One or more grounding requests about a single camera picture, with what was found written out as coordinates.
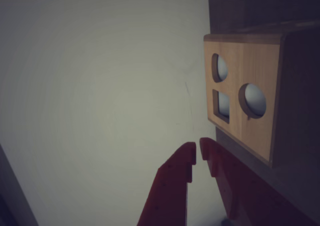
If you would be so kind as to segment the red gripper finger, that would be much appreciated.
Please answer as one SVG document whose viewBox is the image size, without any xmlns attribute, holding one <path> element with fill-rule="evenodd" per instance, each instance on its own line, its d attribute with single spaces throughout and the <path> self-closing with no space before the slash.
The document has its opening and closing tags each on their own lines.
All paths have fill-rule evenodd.
<svg viewBox="0 0 320 226">
<path fill-rule="evenodd" d="M 317 225 L 219 143 L 208 137 L 199 143 L 210 175 L 216 179 L 226 216 L 234 225 Z"/>
<path fill-rule="evenodd" d="M 181 145 L 158 168 L 138 220 L 139 226 L 185 226 L 188 183 L 196 164 L 196 143 Z"/>
</svg>

